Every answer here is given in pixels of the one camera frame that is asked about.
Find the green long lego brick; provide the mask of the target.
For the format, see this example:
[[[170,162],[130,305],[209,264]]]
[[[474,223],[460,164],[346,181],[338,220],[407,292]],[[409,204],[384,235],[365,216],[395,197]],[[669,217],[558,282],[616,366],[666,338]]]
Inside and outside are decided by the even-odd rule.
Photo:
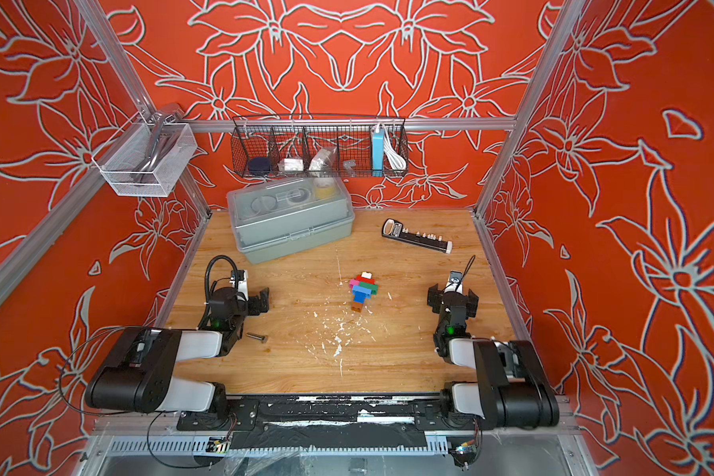
[[[378,291],[378,287],[376,285],[371,285],[368,283],[360,283],[358,285],[358,287],[360,289],[363,289],[365,293],[370,292],[370,293],[376,294]]]

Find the light blue long lego brick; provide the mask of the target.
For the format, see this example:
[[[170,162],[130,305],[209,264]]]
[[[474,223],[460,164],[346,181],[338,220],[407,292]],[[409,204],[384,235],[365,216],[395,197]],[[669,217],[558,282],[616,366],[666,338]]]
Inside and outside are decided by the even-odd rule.
[[[369,295],[370,297],[372,297],[372,295],[375,295],[375,294],[370,293],[370,292],[365,293],[364,290],[363,290],[363,289],[360,289],[358,286],[352,287],[352,288],[351,288],[351,292],[352,292],[352,295],[353,295],[353,299],[354,299],[354,296],[355,296],[355,295],[358,295],[358,294]]]

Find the red long lego brick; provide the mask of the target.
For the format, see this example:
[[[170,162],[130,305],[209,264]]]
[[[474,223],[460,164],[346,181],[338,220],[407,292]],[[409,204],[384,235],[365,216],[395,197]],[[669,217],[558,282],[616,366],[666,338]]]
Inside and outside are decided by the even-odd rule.
[[[367,279],[367,278],[363,278],[363,277],[358,277],[358,278],[357,278],[357,281],[360,282],[360,283],[362,283],[362,284],[369,285],[369,286],[373,286],[373,287],[376,286],[375,280],[373,280],[373,279]]]

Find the blue square lego brick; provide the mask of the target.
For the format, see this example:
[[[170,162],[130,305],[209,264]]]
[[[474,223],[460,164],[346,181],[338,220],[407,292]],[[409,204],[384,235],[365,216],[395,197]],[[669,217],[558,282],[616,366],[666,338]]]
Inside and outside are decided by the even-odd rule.
[[[360,305],[363,305],[363,303],[365,303],[365,301],[367,301],[367,299],[369,298],[369,295],[358,294],[354,296],[353,301],[354,303],[360,303]]]

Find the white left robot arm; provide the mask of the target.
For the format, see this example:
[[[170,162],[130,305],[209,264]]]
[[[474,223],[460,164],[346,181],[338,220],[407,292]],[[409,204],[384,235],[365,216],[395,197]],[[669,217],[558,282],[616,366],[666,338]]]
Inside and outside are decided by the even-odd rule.
[[[227,418],[222,384],[175,375],[184,361],[225,357],[242,339],[247,317],[270,309],[270,290],[248,297],[236,288],[214,290],[196,330],[132,327],[122,332],[85,391],[97,410],[150,414],[185,412]]]

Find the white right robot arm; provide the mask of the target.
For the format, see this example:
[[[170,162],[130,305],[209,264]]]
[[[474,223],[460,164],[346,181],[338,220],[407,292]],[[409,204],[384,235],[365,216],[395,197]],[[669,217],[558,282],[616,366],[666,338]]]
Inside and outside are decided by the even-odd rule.
[[[553,428],[560,408],[533,344],[479,338],[467,331],[478,297],[453,283],[428,289],[426,302],[438,316],[436,354],[446,363],[475,371],[473,382],[454,382],[442,391],[444,414],[477,418],[481,428]]]

